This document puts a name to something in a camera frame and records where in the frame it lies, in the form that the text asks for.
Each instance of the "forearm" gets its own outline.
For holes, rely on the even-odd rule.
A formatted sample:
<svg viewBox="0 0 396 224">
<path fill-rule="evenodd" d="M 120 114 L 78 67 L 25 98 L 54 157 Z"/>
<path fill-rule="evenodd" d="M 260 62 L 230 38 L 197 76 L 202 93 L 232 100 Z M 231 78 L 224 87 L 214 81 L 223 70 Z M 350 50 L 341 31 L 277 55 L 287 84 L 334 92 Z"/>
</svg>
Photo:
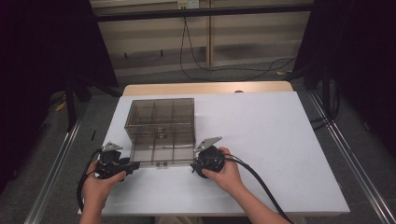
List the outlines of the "forearm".
<svg viewBox="0 0 396 224">
<path fill-rule="evenodd" d="M 85 204 L 79 224 L 101 224 L 102 208 L 96 204 Z"/>
<path fill-rule="evenodd" d="M 254 196 L 245 186 L 230 192 L 230 195 L 244 209 L 253 224 L 286 224 L 289 223 L 279 214 L 273 212 L 269 207 Z"/>
</svg>

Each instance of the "black cable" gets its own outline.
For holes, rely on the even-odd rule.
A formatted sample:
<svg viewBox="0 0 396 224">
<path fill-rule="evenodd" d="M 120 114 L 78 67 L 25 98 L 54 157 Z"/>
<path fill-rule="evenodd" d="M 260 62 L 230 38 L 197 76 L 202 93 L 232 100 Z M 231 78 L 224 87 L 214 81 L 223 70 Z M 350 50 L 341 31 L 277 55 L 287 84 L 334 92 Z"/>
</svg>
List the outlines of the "black cable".
<svg viewBox="0 0 396 224">
<path fill-rule="evenodd" d="M 285 218 L 290 224 L 293 224 L 293 222 L 289 219 L 289 217 L 285 214 L 285 212 L 282 210 L 282 208 L 280 207 L 280 205 L 277 203 L 274 195 L 271 193 L 271 191 L 268 189 L 268 187 L 265 185 L 264 181 L 262 180 L 262 178 L 259 176 L 259 174 L 257 174 L 257 172 L 255 170 L 253 170 L 253 168 L 251 168 L 248 164 L 244 163 L 243 161 L 241 161 L 240 159 L 238 159 L 237 157 L 231 155 L 231 154 L 223 154 L 225 156 L 232 156 L 235 159 L 231 159 L 231 158 L 205 158 L 206 160 L 224 160 L 224 161 L 233 161 L 236 162 L 240 165 L 242 165 L 245 169 L 247 169 L 256 179 L 257 181 L 259 181 L 260 185 L 262 186 L 262 188 L 264 189 L 264 191 L 267 193 L 268 197 L 270 198 L 271 202 L 274 204 L 277 212 L 283 217 Z"/>
<path fill-rule="evenodd" d="M 218 80 L 213 80 L 213 79 L 210 79 L 210 78 L 191 77 L 191 76 L 187 75 L 186 71 L 183 69 L 183 65 L 182 65 L 182 54 L 183 54 L 183 47 L 184 47 L 184 36 L 185 36 L 186 31 L 187 31 L 187 35 L 188 35 L 188 38 L 189 38 L 189 41 L 190 41 L 190 50 L 191 50 L 192 58 L 194 59 L 194 62 L 198 65 L 198 67 L 201 68 L 202 70 L 205 70 L 206 72 L 218 72 L 218 71 L 226 71 L 226 70 L 245 70 L 245 71 L 263 72 L 263 73 L 258 74 L 258 75 L 255 76 L 255 77 L 249 77 L 249 78 L 245 78 L 245 79 L 241 79 L 241 80 L 234 80 L 234 81 L 248 81 L 248 80 L 251 80 L 251 79 L 254 79 L 254 78 L 263 76 L 263 75 L 265 75 L 266 73 L 268 73 L 268 72 L 270 72 L 270 71 L 276 71 L 276 70 L 278 70 L 278 69 L 281 69 L 281 68 L 285 67 L 286 65 L 288 65 L 289 63 L 291 63 L 294 59 L 296 59 L 296 57 L 294 57 L 294 58 L 285 58 L 285 59 L 278 59 L 278 60 L 275 60 L 275 61 L 271 62 L 270 66 L 269 66 L 267 69 L 238 68 L 238 67 L 236 67 L 236 68 L 235 68 L 235 67 L 234 67 L 234 68 L 219 68 L 219 69 L 208 69 L 208 68 L 204 68 L 204 67 L 202 67 L 200 64 L 198 64 L 198 62 L 197 62 L 197 60 L 196 60 L 196 58 L 195 58 L 195 54 L 194 54 L 193 49 L 192 49 L 192 43 L 191 43 L 191 36 L 190 36 L 189 26 L 188 26 L 188 24 L 187 24 L 186 18 L 184 18 L 184 29 L 183 29 L 183 36 L 182 36 L 182 39 L 181 39 L 181 48 L 180 48 L 180 54 L 179 54 L 179 59 L 180 59 L 180 60 L 179 60 L 179 63 L 180 63 L 180 69 L 181 69 L 181 71 L 183 72 L 183 74 L 184 74 L 186 77 L 189 77 L 189 78 L 192 78 L 192 79 L 205 80 L 205 81 L 215 81 L 215 82 L 218 81 Z M 279 61 L 288 61 L 288 62 L 286 62 L 285 64 L 283 64 L 283 65 L 280 66 L 280 67 L 277 67 L 277 68 L 273 68 L 273 69 L 272 69 L 272 66 L 274 65 L 274 63 L 279 62 Z"/>
<path fill-rule="evenodd" d="M 88 171 L 88 168 L 90 167 L 91 162 L 92 162 L 93 158 L 95 157 L 95 155 L 96 155 L 97 153 L 101 152 L 101 151 L 102 151 L 102 149 L 101 149 L 101 148 L 98 148 L 98 149 L 96 149 L 96 150 L 91 154 L 90 160 L 89 160 L 88 163 L 85 165 L 84 172 L 82 173 L 81 178 L 80 178 L 79 181 L 78 181 L 78 186 L 77 186 L 77 202 L 78 202 L 79 209 L 81 210 L 81 213 L 82 213 L 82 211 L 84 210 L 84 202 L 82 201 L 82 188 L 84 187 L 85 180 L 87 179 L 87 177 L 88 177 L 88 175 L 89 175 L 89 174 L 87 174 L 87 171 Z"/>
<path fill-rule="evenodd" d="M 311 123 L 325 120 L 325 122 L 320 124 L 318 127 L 313 128 L 313 130 L 314 131 L 319 130 L 319 129 L 323 128 L 324 126 L 330 124 L 332 121 L 334 121 L 335 118 L 338 115 L 340 104 L 341 104 L 340 90 L 336 87 L 335 94 L 334 94 L 334 96 L 332 98 L 332 111 L 331 111 L 331 114 L 327 115 L 327 116 L 325 116 L 323 118 L 317 118 L 317 119 L 310 120 Z"/>
</svg>

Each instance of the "wall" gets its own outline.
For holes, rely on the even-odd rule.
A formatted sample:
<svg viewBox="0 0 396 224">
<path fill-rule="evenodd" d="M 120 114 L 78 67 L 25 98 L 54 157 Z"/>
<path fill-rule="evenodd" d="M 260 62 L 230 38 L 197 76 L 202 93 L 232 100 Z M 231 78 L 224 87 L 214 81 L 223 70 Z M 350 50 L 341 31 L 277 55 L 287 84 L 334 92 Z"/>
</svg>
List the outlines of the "wall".
<svg viewBox="0 0 396 224">
<path fill-rule="evenodd" d="M 200 7 L 254 7 L 312 3 L 312 0 L 201 0 Z M 91 0 L 96 14 L 177 9 L 169 0 Z M 201 66 L 270 62 L 297 55 L 309 12 L 187 18 L 191 44 Z M 101 22 L 116 75 L 179 69 L 184 20 Z M 197 67 L 185 32 L 183 67 Z"/>
</svg>

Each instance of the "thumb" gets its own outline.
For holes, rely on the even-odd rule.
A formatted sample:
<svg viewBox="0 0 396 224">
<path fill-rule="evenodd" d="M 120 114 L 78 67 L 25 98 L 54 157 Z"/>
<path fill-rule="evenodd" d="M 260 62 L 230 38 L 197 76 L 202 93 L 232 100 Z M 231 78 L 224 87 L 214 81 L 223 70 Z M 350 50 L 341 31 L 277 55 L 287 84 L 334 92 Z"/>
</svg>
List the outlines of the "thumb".
<svg viewBox="0 0 396 224">
<path fill-rule="evenodd" d="M 109 180 L 109 182 L 111 182 L 112 184 L 115 184 L 115 183 L 120 182 L 123 178 L 125 178 L 125 176 L 126 176 L 126 172 L 125 172 L 125 171 L 122 171 L 122 172 L 119 172 L 119 173 L 116 174 L 116 175 L 111 176 L 108 180 Z"/>
<path fill-rule="evenodd" d="M 216 172 L 206 170 L 206 169 L 202 169 L 202 173 L 211 179 L 213 179 L 216 175 Z"/>
</svg>

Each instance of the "finger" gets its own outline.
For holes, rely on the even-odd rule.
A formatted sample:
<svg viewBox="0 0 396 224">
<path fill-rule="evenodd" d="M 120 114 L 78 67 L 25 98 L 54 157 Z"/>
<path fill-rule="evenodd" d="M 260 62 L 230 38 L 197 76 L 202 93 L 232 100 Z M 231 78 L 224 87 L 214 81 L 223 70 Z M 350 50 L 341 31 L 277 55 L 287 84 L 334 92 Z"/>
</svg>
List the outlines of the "finger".
<svg viewBox="0 0 396 224">
<path fill-rule="evenodd" d="M 91 164 L 90 164 L 90 166 L 88 167 L 88 170 L 87 170 L 87 175 L 95 176 L 94 171 L 96 170 L 96 164 L 97 163 L 98 163 L 98 161 L 91 162 Z"/>
<path fill-rule="evenodd" d="M 122 171 L 122 172 L 119 172 L 119 173 L 116 174 L 116 175 L 111 176 L 111 177 L 108 179 L 108 181 L 111 182 L 112 184 L 115 184 L 115 183 L 120 182 L 123 178 L 125 178 L 125 176 L 126 176 L 126 172 L 125 172 L 125 171 Z"/>
<path fill-rule="evenodd" d="M 219 147 L 219 150 L 221 150 L 224 154 L 230 154 L 230 149 L 227 147 Z"/>
<path fill-rule="evenodd" d="M 227 147 L 219 147 L 219 150 L 223 153 L 223 154 L 225 154 L 225 157 L 226 158 L 232 158 L 232 156 L 230 156 L 230 149 L 228 149 Z"/>
<path fill-rule="evenodd" d="M 206 169 L 202 169 L 202 173 L 204 175 L 206 175 L 210 179 L 214 179 L 215 176 L 216 176 L 216 172 L 213 172 L 213 171 L 210 171 L 210 170 L 206 170 Z"/>
</svg>

